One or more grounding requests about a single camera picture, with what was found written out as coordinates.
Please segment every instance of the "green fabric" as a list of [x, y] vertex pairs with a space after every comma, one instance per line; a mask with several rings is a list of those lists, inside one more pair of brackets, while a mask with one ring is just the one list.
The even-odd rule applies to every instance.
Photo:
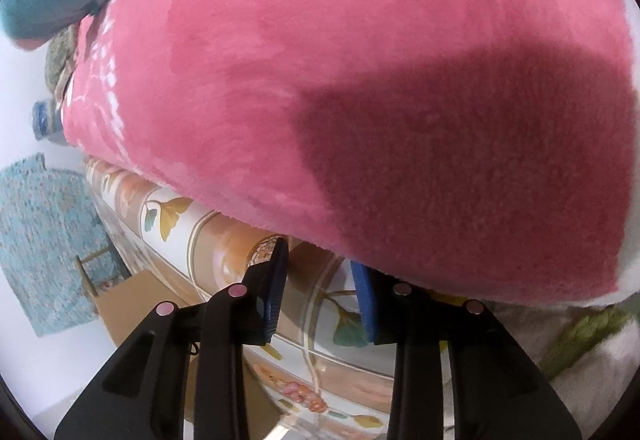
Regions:
[[640, 292], [631, 296], [626, 301], [623, 301], [618, 306], [623, 310], [636, 314], [636, 316], [640, 317]]
[[568, 325], [546, 351], [540, 370], [553, 380], [609, 337], [620, 333], [632, 315], [619, 308], [596, 311]]
[[66, 64], [74, 58], [77, 42], [78, 25], [75, 24], [58, 32], [49, 43], [44, 65], [44, 81], [52, 94], [58, 87]]

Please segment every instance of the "pink fleece blanket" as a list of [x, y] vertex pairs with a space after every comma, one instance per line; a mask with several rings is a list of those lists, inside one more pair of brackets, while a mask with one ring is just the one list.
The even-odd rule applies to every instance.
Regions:
[[631, 0], [112, 0], [82, 26], [65, 133], [441, 292], [611, 302], [640, 289], [637, 15]]

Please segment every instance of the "folded blanket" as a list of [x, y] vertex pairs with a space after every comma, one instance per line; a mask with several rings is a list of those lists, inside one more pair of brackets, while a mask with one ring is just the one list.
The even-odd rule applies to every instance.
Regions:
[[76, 68], [78, 28], [79, 24], [76, 24], [59, 32], [47, 48], [44, 80], [57, 106], [62, 104], [67, 83]]
[[633, 0], [111, 0], [82, 26], [65, 133], [440, 292], [608, 304], [640, 289], [633, 19]]
[[[38, 337], [97, 319], [74, 258], [107, 245], [82, 175], [41, 154], [0, 172], [0, 266]], [[120, 276], [107, 255], [85, 266], [95, 286]]]

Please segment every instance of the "blue textured rug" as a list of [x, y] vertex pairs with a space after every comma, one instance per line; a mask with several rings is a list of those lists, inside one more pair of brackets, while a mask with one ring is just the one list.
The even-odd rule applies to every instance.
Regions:
[[[0, 266], [38, 337], [97, 317], [74, 266], [108, 246], [82, 175], [35, 155], [0, 172]], [[95, 286], [118, 276], [109, 254], [85, 265]]]

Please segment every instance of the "white fur trim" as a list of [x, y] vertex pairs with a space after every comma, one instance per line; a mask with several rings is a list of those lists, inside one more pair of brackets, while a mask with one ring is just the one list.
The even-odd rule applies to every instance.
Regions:
[[634, 165], [631, 204], [625, 223], [625, 237], [618, 252], [618, 291], [582, 303], [604, 306], [619, 303], [640, 291], [640, 7], [636, 0], [624, 0], [626, 23], [633, 45], [631, 80], [636, 91], [636, 163]]

